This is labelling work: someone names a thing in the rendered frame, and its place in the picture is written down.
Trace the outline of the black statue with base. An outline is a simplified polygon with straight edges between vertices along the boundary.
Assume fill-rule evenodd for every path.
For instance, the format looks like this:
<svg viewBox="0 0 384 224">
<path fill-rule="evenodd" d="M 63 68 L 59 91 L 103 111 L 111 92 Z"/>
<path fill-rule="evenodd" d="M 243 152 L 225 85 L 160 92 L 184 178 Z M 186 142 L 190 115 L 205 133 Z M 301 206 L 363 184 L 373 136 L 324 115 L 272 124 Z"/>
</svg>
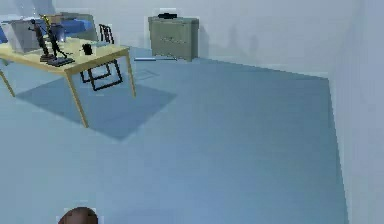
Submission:
<svg viewBox="0 0 384 224">
<path fill-rule="evenodd" d="M 41 32 L 40 26 L 36 23 L 34 19 L 31 19 L 30 22 L 33 25 L 33 27 L 31 28 L 31 31 L 35 32 L 38 44 L 43 50 L 43 54 L 40 56 L 40 61 L 48 62 L 49 60 L 54 59 L 55 56 L 49 53 L 49 50 L 45 44 L 45 40 L 43 38 L 43 34 Z"/>
</svg>

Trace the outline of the black chair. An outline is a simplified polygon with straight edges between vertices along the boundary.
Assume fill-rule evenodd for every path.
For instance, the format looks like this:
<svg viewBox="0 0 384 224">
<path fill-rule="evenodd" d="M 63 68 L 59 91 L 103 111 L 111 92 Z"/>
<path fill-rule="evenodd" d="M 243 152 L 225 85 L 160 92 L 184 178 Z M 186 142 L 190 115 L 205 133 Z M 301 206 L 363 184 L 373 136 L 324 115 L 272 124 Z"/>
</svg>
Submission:
<svg viewBox="0 0 384 224">
<path fill-rule="evenodd" d="M 114 37 L 113 37 L 113 33 L 112 33 L 112 29 L 111 29 L 110 26 L 104 25 L 104 24 L 100 24 L 99 25 L 99 31 L 100 31 L 100 40 L 101 41 L 105 41 L 108 44 L 114 44 L 115 43 Z M 110 69 L 110 64 L 113 64 L 115 66 L 115 70 L 116 70 L 116 74 L 118 76 L 118 79 L 116 81 L 111 82 L 111 83 L 103 84 L 103 85 L 97 87 L 95 85 L 95 81 L 96 80 L 101 80 L 101 79 L 104 79 L 104 78 L 108 78 L 109 76 L 112 75 L 111 69 Z M 99 91 L 99 90 L 102 90 L 102 89 L 107 89 L 107 88 L 110 88 L 112 86 L 118 85 L 118 84 L 123 82 L 123 78 L 122 78 L 122 74 L 121 74 L 121 71 L 120 71 L 120 67 L 119 67 L 119 64 L 118 64 L 116 59 L 105 63 L 104 66 L 106 68 L 106 73 L 102 74 L 102 75 L 99 75 L 99 76 L 94 76 L 92 70 L 88 69 L 87 70 L 88 79 L 86 79 L 85 76 L 84 76 L 84 73 L 81 72 L 80 75 L 81 75 L 82 82 L 83 83 L 90 83 L 91 86 L 92 86 L 92 89 L 94 91 Z"/>
</svg>

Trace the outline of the grey-green chest of drawers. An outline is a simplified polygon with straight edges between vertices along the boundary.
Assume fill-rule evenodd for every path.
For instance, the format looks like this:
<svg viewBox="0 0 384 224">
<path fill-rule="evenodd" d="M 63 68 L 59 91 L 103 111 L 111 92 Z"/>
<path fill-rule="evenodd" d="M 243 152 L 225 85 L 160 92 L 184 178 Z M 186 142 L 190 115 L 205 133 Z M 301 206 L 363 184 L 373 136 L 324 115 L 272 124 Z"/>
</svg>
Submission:
<svg viewBox="0 0 384 224">
<path fill-rule="evenodd" d="M 198 18 L 148 18 L 153 56 L 169 56 L 191 62 L 198 57 Z"/>
</svg>

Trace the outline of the black and yellow statue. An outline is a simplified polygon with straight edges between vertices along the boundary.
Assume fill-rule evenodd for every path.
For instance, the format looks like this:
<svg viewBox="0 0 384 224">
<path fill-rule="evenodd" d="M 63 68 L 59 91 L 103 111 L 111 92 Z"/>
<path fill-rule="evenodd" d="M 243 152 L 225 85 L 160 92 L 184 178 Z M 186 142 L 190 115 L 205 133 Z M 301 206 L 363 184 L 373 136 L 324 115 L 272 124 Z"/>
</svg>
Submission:
<svg viewBox="0 0 384 224">
<path fill-rule="evenodd" d="M 53 29 L 53 25 L 51 24 L 51 22 L 48 19 L 48 16 L 47 15 L 40 15 L 40 17 L 45 22 L 45 25 L 46 25 L 46 28 L 47 28 L 46 32 L 47 32 L 49 41 L 51 43 L 51 48 L 52 48 L 53 55 L 54 55 L 54 58 L 50 59 L 48 61 L 48 64 L 52 65 L 52 66 L 55 66 L 55 67 L 61 67 L 61 66 L 66 65 L 66 64 L 73 63 L 74 60 L 72 58 L 69 58 L 67 56 L 67 54 L 64 53 L 60 49 L 60 47 L 58 45 L 58 40 L 57 40 L 57 37 L 56 37 L 56 33 L 55 33 L 54 29 Z"/>
</svg>

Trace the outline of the grey box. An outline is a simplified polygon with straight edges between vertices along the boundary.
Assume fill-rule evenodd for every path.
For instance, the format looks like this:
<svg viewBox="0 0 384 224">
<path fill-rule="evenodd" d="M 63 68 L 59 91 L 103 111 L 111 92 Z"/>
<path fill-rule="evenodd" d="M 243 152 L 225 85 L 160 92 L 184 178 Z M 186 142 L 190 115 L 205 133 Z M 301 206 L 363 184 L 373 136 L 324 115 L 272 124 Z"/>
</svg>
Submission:
<svg viewBox="0 0 384 224">
<path fill-rule="evenodd" d="M 29 20 L 9 20 L 0 24 L 13 51 L 27 53 L 40 48 Z"/>
</svg>

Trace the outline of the yellow wooden table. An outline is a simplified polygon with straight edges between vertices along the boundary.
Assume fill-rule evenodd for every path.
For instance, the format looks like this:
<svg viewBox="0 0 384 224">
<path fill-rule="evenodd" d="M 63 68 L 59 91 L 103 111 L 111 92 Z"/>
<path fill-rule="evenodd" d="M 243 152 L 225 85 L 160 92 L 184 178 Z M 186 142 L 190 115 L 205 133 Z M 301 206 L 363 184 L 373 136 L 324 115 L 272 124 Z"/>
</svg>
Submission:
<svg viewBox="0 0 384 224">
<path fill-rule="evenodd" d="M 82 53 L 81 48 L 83 44 L 89 43 L 89 40 L 79 38 L 68 38 L 66 42 L 62 43 L 61 46 L 66 52 L 69 53 L 70 57 L 74 59 L 73 63 L 63 65 L 61 67 L 54 67 L 40 61 L 40 50 L 31 51 L 26 54 L 16 53 L 12 50 L 9 43 L 0 44 L 0 59 L 13 61 L 22 65 L 37 68 L 49 73 L 53 73 L 59 76 L 63 76 L 69 86 L 72 93 L 73 100 L 76 104 L 77 110 L 80 114 L 82 124 L 88 127 L 88 122 L 79 100 L 76 88 L 74 87 L 72 76 L 79 74 L 80 72 L 88 69 L 101 66 L 107 62 L 116 60 L 120 57 L 126 58 L 126 65 L 128 70 L 128 77 L 131 84 L 132 95 L 136 96 L 136 89 L 134 83 L 134 76 L 132 73 L 132 67 L 130 62 L 130 54 L 128 46 L 119 46 L 116 44 L 108 44 L 104 46 L 96 47 L 94 45 L 94 52 L 92 55 L 85 55 Z"/>
</svg>

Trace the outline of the brown basketball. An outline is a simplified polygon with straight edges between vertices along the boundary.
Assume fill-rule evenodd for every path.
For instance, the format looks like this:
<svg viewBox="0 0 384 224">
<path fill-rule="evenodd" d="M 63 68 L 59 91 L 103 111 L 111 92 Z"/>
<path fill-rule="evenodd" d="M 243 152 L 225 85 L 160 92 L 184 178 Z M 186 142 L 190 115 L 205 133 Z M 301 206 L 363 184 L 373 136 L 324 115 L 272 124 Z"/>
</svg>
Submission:
<svg viewBox="0 0 384 224">
<path fill-rule="evenodd" d="M 98 216 L 88 207 L 76 207 L 66 212 L 58 224 L 98 224 Z"/>
</svg>

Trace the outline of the dark blue cup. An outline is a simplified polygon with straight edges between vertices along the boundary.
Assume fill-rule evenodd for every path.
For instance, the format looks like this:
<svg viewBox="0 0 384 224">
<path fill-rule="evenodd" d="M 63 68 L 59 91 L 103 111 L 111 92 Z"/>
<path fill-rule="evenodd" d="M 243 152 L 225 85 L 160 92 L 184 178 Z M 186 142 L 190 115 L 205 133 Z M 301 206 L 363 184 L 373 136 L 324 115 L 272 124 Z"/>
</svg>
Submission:
<svg viewBox="0 0 384 224">
<path fill-rule="evenodd" d="M 51 25 L 51 31 L 57 41 L 66 41 L 65 28 L 61 24 L 53 23 Z"/>
</svg>

